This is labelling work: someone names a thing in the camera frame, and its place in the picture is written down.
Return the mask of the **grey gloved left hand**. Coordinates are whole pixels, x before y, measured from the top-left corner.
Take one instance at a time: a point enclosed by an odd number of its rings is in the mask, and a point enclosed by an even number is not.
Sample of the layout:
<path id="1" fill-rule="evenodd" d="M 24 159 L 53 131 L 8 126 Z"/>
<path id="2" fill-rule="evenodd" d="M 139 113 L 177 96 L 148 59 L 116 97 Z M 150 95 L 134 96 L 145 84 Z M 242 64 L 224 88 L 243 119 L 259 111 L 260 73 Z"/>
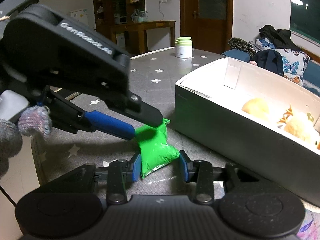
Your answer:
<path id="1" fill-rule="evenodd" d="M 53 124 L 47 106 L 33 106 L 22 112 L 18 123 L 1 120 L 1 177 L 9 169 L 9 159 L 16 156 L 23 146 L 23 136 L 35 134 L 47 140 Z"/>

